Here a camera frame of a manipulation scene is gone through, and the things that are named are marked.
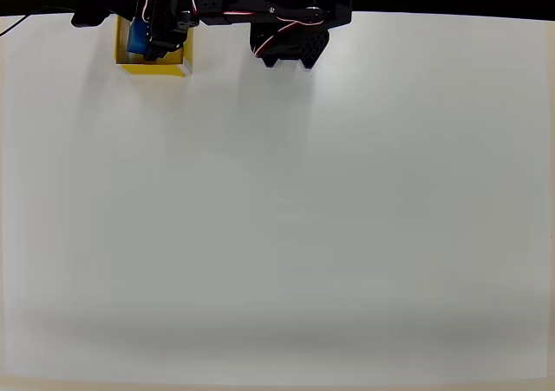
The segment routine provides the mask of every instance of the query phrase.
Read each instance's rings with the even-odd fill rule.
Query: blue object
[[[127,51],[137,55],[147,53],[147,28],[148,25],[142,20],[135,18],[129,29],[129,39],[127,41]]]

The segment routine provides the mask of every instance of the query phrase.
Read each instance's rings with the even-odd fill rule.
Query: white tabletop
[[[7,36],[5,357],[60,379],[388,385],[546,376],[545,25],[356,15],[317,67],[199,28],[194,75],[114,19]]]

